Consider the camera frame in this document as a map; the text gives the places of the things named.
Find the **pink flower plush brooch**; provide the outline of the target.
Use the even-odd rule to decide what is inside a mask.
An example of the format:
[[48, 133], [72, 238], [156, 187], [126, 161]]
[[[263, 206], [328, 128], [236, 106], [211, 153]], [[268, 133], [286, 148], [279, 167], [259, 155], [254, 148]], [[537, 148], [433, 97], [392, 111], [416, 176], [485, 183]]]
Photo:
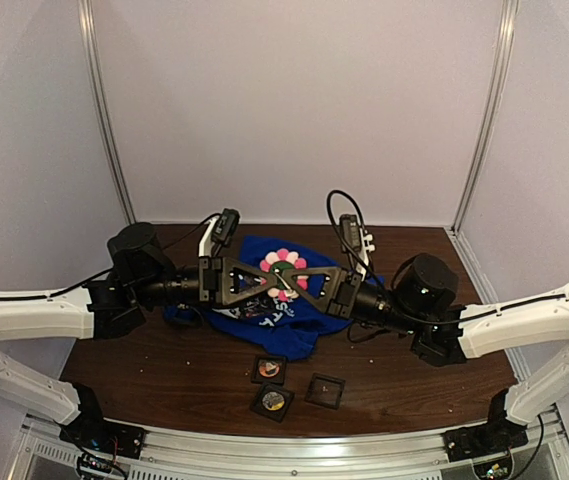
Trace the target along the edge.
[[[260, 261], [259, 268], [266, 273], [281, 273], [285, 270], [303, 270], [307, 268], [307, 260], [298, 251], [280, 248], [268, 252]], [[278, 281], [275, 287], [267, 291], [267, 295], [278, 302], [290, 303], [299, 297], [299, 293], [288, 284]]]

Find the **blue printed t-shirt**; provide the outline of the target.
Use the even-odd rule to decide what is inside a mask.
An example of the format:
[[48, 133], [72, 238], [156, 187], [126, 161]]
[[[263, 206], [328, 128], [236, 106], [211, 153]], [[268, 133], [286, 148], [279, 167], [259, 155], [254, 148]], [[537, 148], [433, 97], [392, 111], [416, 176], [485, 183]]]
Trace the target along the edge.
[[[259, 268], [268, 252], [280, 248], [298, 251], [307, 260], [307, 268], [337, 265], [332, 258], [302, 245], [255, 235], [244, 238], [239, 260]], [[205, 310], [203, 316], [214, 329], [259, 345], [267, 353], [289, 361], [308, 358], [319, 337], [338, 333], [348, 325], [346, 320], [320, 313], [300, 296], [290, 303], [282, 303], [267, 293], [246, 307]]]

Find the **small round badge brooch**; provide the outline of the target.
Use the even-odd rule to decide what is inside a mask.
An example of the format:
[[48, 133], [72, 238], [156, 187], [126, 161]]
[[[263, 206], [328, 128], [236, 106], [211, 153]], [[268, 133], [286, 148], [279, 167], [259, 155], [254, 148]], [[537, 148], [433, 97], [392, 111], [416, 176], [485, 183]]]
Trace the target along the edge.
[[261, 405], [268, 411], [279, 411], [285, 406], [285, 404], [285, 397], [277, 391], [268, 391], [261, 399]]

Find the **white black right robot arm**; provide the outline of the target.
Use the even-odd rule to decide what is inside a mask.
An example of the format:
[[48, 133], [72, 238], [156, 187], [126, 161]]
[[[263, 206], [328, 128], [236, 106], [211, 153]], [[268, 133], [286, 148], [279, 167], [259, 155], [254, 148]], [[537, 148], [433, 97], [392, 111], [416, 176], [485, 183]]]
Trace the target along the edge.
[[321, 313], [412, 336], [413, 353], [432, 366], [565, 342], [537, 372], [495, 396], [490, 425], [525, 426], [569, 393], [569, 283], [510, 303], [455, 306], [458, 278], [429, 254], [407, 261], [390, 287], [341, 267], [277, 268], [271, 275]]

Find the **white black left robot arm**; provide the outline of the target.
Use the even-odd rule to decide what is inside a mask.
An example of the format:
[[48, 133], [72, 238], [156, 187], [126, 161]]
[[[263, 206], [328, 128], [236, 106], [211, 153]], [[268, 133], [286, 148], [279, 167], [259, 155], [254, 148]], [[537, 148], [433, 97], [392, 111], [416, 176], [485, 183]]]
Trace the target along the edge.
[[[275, 288], [281, 278], [227, 257], [202, 256], [195, 266], [178, 267], [147, 222], [125, 227], [107, 249], [111, 268], [77, 286], [0, 292], [0, 342], [121, 338], [155, 307], [235, 307]], [[80, 429], [103, 422], [92, 389], [55, 380], [1, 351], [0, 396], [62, 426]]]

